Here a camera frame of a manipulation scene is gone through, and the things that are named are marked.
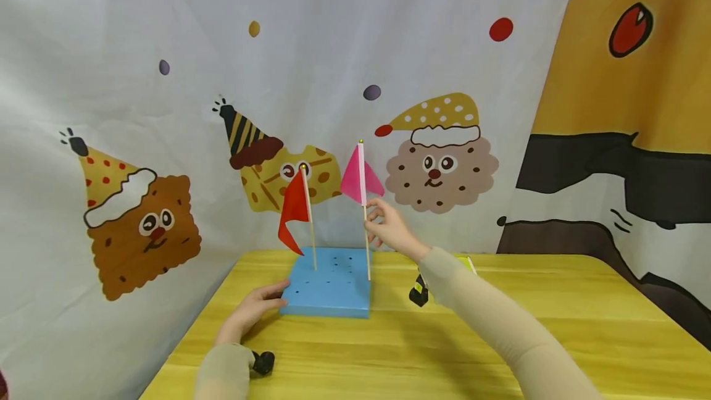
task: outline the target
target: flagpole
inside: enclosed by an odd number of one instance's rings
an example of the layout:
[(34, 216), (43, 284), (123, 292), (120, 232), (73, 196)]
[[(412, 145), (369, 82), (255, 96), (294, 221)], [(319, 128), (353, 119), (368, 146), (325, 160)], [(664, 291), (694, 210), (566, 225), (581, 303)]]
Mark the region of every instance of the flagpole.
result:
[(309, 195), (309, 181), (307, 180), (307, 166), (301, 164), (301, 177), (304, 179), (304, 191), (307, 195), (307, 208), (309, 210), (309, 226), (312, 230), (312, 251), (314, 252), (314, 271), (318, 270), (318, 266), (315, 263), (315, 233), (314, 233), (314, 217), (312, 216), (312, 211), (310, 211), (310, 195)]
[[(363, 220), (368, 221), (368, 203), (365, 200), (365, 151), (362, 139), (357, 143), (357, 152), (359, 153), (360, 205), (363, 206)], [(368, 281), (370, 281), (370, 243), (367, 230), (365, 230), (365, 261), (368, 265)]]

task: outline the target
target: small black figure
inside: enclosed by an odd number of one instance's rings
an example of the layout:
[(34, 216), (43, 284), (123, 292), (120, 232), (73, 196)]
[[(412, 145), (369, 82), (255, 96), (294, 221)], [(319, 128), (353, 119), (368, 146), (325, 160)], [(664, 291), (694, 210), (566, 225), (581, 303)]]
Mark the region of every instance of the small black figure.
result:
[(422, 279), (422, 275), (417, 275), (415, 281), (415, 287), (410, 289), (410, 301), (415, 303), (417, 306), (424, 306), (427, 301), (430, 300), (430, 291), (425, 286), (425, 280)]
[(266, 376), (274, 369), (275, 355), (271, 352), (262, 352), (262, 355), (252, 351), (254, 354), (254, 364), (252, 369), (261, 376)]

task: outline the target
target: foam block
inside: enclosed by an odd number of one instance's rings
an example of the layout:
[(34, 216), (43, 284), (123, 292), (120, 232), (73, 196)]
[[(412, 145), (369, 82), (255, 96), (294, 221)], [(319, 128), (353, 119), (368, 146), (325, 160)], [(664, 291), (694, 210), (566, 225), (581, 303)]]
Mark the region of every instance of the foam block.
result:
[(318, 270), (310, 247), (301, 249), (291, 268), (291, 286), (284, 291), (289, 305), (282, 315), (312, 317), (370, 316), (370, 281), (365, 249), (334, 249), (317, 247)]

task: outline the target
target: sleeve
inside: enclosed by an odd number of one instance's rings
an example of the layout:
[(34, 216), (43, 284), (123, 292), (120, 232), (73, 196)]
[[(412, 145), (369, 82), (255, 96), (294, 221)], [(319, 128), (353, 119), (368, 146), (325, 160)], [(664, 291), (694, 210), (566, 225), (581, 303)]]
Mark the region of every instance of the sleeve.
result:
[(241, 344), (218, 344), (197, 371), (195, 400), (245, 400), (254, 354)]
[(436, 302), (457, 313), (504, 359), (526, 400), (602, 400), (541, 322), (453, 255), (433, 248), (420, 261), (420, 273)]

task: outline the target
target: red dot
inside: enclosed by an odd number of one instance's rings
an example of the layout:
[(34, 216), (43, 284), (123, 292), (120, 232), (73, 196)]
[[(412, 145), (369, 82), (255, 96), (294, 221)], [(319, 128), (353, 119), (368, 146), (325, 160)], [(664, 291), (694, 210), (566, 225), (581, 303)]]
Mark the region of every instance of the red dot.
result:
[(493, 25), (491, 25), (491, 28), (489, 29), (489, 35), (491, 39), (497, 41), (497, 43), (500, 43), (500, 41), (509, 39), (511, 33), (514, 32), (513, 30), (514, 23), (511, 22), (511, 19), (508, 17), (501, 17), (501, 19), (493, 22)]
[(382, 138), (393, 132), (393, 126), (390, 124), (380, 125), (380, 127), (375, 129), (375, 135)]

